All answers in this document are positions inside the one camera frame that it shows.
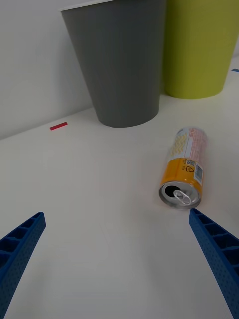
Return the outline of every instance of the can label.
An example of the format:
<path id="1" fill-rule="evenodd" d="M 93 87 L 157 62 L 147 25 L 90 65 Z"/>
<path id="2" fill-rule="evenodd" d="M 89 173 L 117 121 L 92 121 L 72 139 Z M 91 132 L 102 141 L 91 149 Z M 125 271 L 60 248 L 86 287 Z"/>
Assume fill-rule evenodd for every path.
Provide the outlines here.
<path id="1" fill-rule="evenodd" d="M 168 182 L 192 185 L 202 196 L 203 155 L 207 135 L 197 128 L 183 128 L 175 138 L 161 186 Z"/>
<path id="2" fill-rule="evenodd" d="M 202 165 L 206 143 L 207 136 L 204 131 L 197 128 L 183 128 L 176 135 L 168 162 L 187 158 Z"/>

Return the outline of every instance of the gray trash can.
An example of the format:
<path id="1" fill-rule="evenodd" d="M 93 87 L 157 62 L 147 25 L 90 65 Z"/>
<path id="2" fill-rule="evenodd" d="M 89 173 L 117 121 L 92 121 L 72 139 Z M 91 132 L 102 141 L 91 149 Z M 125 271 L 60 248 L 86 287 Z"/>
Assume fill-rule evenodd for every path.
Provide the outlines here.
<path id="1" fill-rule="evenodd" d="M 165 9 L 166 0 L 101 0 L 61 10 L 101 123 L 158 113 Z"/>

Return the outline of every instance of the barcode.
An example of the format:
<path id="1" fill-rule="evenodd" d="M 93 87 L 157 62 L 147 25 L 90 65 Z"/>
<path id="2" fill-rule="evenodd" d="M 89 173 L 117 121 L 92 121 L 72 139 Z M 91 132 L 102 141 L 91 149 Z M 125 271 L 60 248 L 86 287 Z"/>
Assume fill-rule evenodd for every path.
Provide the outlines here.
<path id="1" fill-rule="evenodd" d="M 195 173 L 194 173 L 194 179 L 202 185 L 202 179 L 203 179 L 203 170 L 200 168 L 198 164 L 196 164 Z"/>
<path id="2" fill-rule="evenodd" d="M 195 162 L 193 160 L 188 159 L 187 160 L 187 165 L 195 166 Z"/>

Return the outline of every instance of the yellow-green trash can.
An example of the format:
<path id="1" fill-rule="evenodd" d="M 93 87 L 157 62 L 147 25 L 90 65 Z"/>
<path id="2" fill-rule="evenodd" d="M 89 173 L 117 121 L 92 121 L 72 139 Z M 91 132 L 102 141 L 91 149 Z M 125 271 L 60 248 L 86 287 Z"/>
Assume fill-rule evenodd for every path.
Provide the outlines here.
<path id="1" fill-rule="evenodd" d="M 167 94 L 183 99 L 223 89 L 239 33 L 239 0 L 168 0 L 164 47 Z"/>

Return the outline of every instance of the pull tab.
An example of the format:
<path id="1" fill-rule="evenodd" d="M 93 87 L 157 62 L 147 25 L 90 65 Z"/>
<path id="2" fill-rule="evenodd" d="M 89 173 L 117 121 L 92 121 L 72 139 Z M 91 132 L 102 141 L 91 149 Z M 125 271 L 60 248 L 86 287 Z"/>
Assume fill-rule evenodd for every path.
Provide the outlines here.
<path id="1" fill-rule="evenodd" d="M 181 190 L 175 190 L 173 192 L 173 195 L 185 206 L 189 206 L 192 203 L 191 198 L 188 195 L 184 194 Z"/>

